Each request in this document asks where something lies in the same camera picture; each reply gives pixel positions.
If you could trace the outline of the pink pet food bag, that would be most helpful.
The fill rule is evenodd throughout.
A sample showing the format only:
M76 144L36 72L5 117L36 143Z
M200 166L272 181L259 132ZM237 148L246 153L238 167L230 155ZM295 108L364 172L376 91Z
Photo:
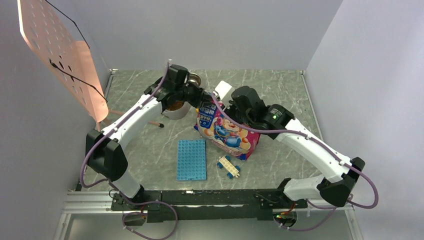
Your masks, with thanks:
M261 137L259 133L233 124L214 104L197 109L194 128L202 137L241 161L249 158Z

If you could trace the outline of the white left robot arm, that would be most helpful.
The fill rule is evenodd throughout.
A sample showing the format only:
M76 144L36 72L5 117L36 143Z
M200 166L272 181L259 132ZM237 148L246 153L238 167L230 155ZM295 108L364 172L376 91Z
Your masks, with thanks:
M176 103L200 108L211 104L212 97L196 82L190 81L187 68L168 64L163 76L148 86L139 100L118 120L102 130L93 129L87 133L86 153L79 175L81 186L93 187L93 184L84 182L84 171L90 167L124 196L123 202L129 209L139 209L145 200L145 190L129 172L124 150L148 122Z

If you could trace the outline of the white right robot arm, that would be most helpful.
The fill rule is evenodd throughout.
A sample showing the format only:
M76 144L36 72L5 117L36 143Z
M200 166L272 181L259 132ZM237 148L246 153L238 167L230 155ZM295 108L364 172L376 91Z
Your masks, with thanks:
M238 127L267 135L289 146L319 171L320 175L304 179L284 179L278 187L276 202L288 208L297 200L323 199L334 207L343 207L356 185L365 162L337 153L280 104L266 104L256 90L248 86L216 87L216 101L221 113Z

